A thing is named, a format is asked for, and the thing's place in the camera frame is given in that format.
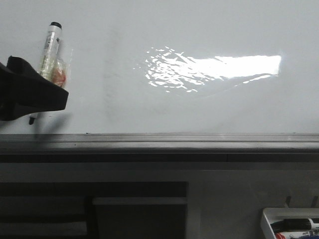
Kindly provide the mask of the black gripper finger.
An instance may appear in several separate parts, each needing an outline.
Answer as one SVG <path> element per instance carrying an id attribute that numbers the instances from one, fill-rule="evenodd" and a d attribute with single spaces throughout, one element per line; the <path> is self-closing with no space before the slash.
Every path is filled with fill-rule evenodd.
<path id="1" fill-rule="evenodd" d="M 69 93 L 39 75 L 20 57 L 0 65 L 0 120 L 16 120 L 38 112 L 66 108 Z"/>

